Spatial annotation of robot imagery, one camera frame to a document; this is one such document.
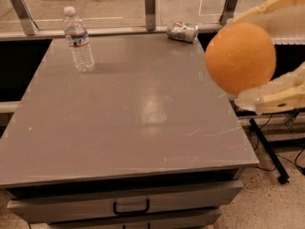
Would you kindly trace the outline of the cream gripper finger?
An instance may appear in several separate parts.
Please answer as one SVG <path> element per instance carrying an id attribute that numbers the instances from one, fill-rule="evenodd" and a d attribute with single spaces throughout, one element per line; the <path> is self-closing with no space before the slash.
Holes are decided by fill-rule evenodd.
<path id="1" fill-rule="evenodd" d="M 238 94 L 236 106 L 258 115 L 287 112 L 305 107 L 305 62 L 292 72 L 258 88 Z"/>
<path id="2" fill-rule="evenodd" d="M 267 0 L 228 20 L 264 29 L 276 45 L 305 45 L 305 0 Z"/>

